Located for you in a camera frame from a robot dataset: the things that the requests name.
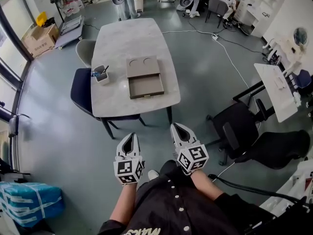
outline gray floor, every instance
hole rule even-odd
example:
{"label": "gray floor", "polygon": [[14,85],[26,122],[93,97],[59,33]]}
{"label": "gray floor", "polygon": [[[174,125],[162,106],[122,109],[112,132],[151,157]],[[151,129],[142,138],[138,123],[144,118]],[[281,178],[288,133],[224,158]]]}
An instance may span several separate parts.
{"label": "gray floor", "polygon": [[[145,1],[142,17],[154,18],[161,31],[189,30],[188,18],[175,10],[174,4]],[[111,2],[86,8],[86,23],[100,28],[118,20],[117,8]],[[191,20],[200,31],[217,31],[218,18],[211,15],[204,23],[205,13]],[[84,27],[86,39],[96,39],[98,31]],[[240,32],[224,30],[221,35],[253,50],[261,50],[262,42]],[[213,141],[217,135],[205,121],[207,114],[215,115],[231,104],[232,97],[246,89],[232,67],[223,48],[210,35],[196,32],[168,33],[164,35],[175,65],[181,102],[173,107],[174,121],[193,129],[202,143]],[[260,81],[253,64],[262,63],[262,55],[219,40],[242,76],[253,85]],[[174,150],[165,110],[142,114],[149,125],[139,121],[117,122],[121,130],[113,130],[118,140],[111,140],[101,122],[91,118],[70,100],[69,92],[77,68],[83,67],[75,52],[74,42],[63,50],[54,50],[36,59],[29,71],[19,112],[31,116],[21,123],[21,170],[30,172],[32,180],[62,188],[66,211],[49,220],[57,235],[95,234],[107,220],[121,191],[113,172],[116,146],[130,132],[138,134],[142,156],[146,161],[144,177],[150,169],[160,169],[172,158]],[[266,107],[271,106],[266,91],[258,96]],[[262,123],[260,132],[285,132],[311,128],[301,109],[283,123],[275,115]],[[208,149],[210,160],[206,173],[219,173],[222,158],[216,146]],[[297,162],[281,170],[268,169],[257,162],[234,165],[224,178],[236,183],[268,190],[277,190],[295,171]],[[228,193],[238,192],[245,200],[261,204],[266,198],[239,192],[221,186]]]}

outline black shirt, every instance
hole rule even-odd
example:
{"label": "black shirt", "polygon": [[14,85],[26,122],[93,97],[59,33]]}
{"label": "black shirt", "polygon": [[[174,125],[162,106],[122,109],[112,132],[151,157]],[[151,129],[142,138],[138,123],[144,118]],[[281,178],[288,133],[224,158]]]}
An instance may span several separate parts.
{"label": "black shirt", "polygon": [[255,219],[252,215],[242,221],[241,213],[251,207],[237,195],[225,193],[211,201],[178,169],[138,189],[127,226],[108,220],[99,235],[238,235]]}

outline open drawer box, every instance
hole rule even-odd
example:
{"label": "open drawer box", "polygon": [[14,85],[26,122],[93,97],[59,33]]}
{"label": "open drawer box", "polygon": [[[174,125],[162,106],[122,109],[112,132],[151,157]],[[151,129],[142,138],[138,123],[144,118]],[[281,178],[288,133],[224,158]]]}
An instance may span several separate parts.
{"label": "open drawer box", "polygon": [[156,56],[127,59],[130,98],[164,94]]}

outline power strip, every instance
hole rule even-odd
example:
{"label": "power strip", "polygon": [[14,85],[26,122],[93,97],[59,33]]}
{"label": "power strip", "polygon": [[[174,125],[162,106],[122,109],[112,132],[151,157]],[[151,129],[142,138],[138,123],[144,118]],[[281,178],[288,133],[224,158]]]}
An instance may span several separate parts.
{"label": "power strip", "polygon": [[212,35],[212,38],[216,41],[219,37],[218,37],[218,35],[214,34],[214,35]]}

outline white box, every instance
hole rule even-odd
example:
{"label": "white box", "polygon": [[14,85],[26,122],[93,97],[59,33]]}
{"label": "white box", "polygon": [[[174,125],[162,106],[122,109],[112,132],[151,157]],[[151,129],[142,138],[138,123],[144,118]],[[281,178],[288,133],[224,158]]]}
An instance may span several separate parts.
{"label": "white box", "polygon": [[143,0],[134,0],[136,12],[143,12]]}
{"label": "white box", "polygon": [[137,183],[143,171],[143,165],[139,159],[114,162],[114,172],[121,184]]}
{"label": "white box", "polygon": [[182,149],[178,155],[178,162],[187,172],[203,168],[208,159],[204,144]]}

